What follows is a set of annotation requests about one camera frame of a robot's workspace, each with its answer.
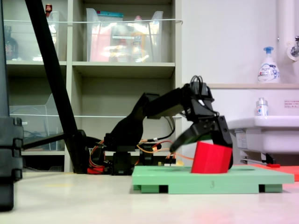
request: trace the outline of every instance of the spray bottle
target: spray bottle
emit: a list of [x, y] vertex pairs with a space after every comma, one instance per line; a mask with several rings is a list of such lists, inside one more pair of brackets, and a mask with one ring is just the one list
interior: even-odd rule
[[271, 51], [274, 50], [273, 47], [266, 47], [263, 49], [266, 51], [266, 59], [262, 63], [260, 72], [257, 76], [259, 83], [280, 83], [280, 72], [277, 64], [274, 62]]

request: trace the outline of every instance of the box on shelf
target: box on shelf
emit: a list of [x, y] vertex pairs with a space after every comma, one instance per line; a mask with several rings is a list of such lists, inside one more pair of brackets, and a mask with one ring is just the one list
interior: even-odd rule
[[[24, 143], [63, 132], [52, 94], [45, 105], [10, 106], [9, 111], [11, 117], [22, 119]], [[64, 141], [60, 140], [28, 150], [63, 151]]]
[[[88, 62], [162, 62], [162, 21], [120, 22], [118, 14], [102, 15], [92, 8], [86, 9]], [[152, 20], [163, 18], [156, 11]]]
[[[59, 12], [51, 12], [48, 24], [59, 61], [66, 60], [66, 23]], [[43, 61], [31, 22], [4, 21], [7, 60]]]

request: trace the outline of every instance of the sink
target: sink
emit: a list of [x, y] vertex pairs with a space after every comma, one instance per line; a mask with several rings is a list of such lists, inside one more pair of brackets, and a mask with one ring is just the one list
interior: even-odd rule
[[229, 121], [228, 128], [242, 151], [299, 154], [299, 116], [254, 116]]

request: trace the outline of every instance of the floor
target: floor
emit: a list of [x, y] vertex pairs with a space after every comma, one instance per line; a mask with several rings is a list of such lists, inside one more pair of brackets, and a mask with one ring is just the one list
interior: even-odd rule
[[24, 173], [1, 224], [298, 224], [299, 182], [283, 193], [140, 194], [130, 176]]

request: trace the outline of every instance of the green platform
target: green platform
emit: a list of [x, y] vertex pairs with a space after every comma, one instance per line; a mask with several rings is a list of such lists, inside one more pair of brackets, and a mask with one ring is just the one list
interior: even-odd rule
[[248, 194], [282, 192], [294, 175], [254, 166], [233, 166], [227, 174], [191, 174], [191, 167], [136, 166], [134, 190], [169, 194]]

